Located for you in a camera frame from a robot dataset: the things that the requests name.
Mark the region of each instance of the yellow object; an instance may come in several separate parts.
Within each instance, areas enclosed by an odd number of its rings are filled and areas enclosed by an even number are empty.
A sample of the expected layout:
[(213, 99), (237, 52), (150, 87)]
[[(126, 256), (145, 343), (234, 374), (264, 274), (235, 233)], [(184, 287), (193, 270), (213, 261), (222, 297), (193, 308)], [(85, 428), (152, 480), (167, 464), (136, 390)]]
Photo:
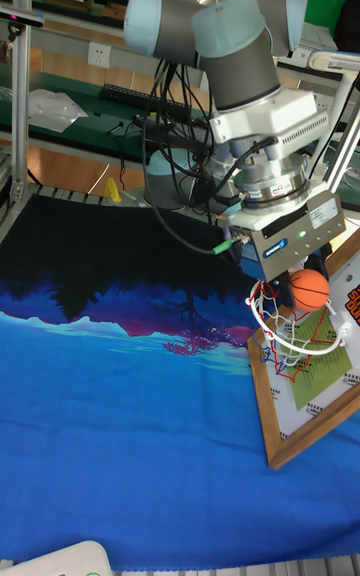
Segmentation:
[(113, 178), (108, 178), (105, 185), (105, 196), (114, 203), (121, 203), (121, 196)]

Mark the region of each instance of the blue fabric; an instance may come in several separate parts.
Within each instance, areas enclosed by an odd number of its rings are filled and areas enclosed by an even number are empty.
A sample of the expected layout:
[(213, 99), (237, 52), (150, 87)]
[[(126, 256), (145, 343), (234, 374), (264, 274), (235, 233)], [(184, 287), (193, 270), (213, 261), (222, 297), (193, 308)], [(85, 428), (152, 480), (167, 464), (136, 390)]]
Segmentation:
[(191, 330), (184, 289), (111, 283), (65, 320), (43, 266), (14, 286), (26, 226), (0, 249), (1, 556), (93, 539), (113, 569), (209, 569), (360, 551), (360, 417), (269, 469), (239, 298), (195, 295)]

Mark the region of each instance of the electrical outlet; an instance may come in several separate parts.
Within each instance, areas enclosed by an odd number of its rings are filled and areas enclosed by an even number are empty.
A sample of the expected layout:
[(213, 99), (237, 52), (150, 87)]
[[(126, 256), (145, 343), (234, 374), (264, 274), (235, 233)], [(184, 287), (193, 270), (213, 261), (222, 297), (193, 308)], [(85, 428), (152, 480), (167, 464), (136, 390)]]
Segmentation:
[(111, 45), (89, 43), (88, 64), (96, 67), (110, 67)]
[(331, 109), (334, 102), (334, 98), (332, 96), (325, 96), (324, 94), (314, 94), (314, 96), (318, 111), (321, 109), (329, 111)]

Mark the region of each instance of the white label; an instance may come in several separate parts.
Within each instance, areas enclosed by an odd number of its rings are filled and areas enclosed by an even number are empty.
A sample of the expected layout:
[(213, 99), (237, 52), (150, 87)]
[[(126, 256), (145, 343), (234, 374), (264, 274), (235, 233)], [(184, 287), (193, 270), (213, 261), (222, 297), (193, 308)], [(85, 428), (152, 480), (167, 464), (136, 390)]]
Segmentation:
[(262, 193), (259, 189), (254, 190), (253, 192), (249, 192), (249, 198), (261, 198)]
[(323, 203), (320, 207), (316, 207), (310, 212), (310, 220), (313, 228), (317, 229), (321, 227), (321, 225), (325, 225), (329, 220), (335, 218), (337, 213), (336, 200), (334, 198), (327, 200), (326, 203)]
[(291, 182), (288, 180), (285, 183), (279, 183), (278, 185), (273, 185), (270, 187), (270, 192), (272, 196), (285, 196), (291, 192), (292, 186)]

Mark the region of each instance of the table surface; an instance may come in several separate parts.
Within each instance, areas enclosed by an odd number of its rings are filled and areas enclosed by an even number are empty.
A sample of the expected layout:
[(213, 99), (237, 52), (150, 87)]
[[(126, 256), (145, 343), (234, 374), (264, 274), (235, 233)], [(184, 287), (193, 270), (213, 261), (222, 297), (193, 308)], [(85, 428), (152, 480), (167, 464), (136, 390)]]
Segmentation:
[[(6, 65), (0, 65), (0, 85), (11, 87), (11, 68)], [(138, 164), (142, 162), (140, 131), (138, 132), (136, 127), (130, 128), (124, 137), (133, 116), (143, 115), (142, 109), (100, 99), (99, 85), (32, 70), (30, 91), (35, 89), (66, 92), (88, 117), (78, 118), (62, 134), (29, 125), (29, 137), (33, 143), (41, 140), (59, 145), (59, 151), (61, 146), (75, 147), (104, 157), (124, 159)], [(123, 127), (114, 134), (107, 134), (106, 132), (113, 129), (119, 121), (123, 123)], [(0, 133), (1, 131), (11, 132), (11, 103), (0, 100)], [(351, 165), (360, 170), (360, 150), (353, 155)], [(347, 183), (343, 181), (338, 190), (342, 205), (346, 209), (360, 211), (358, 189), (360, 183), (349, 178)]]

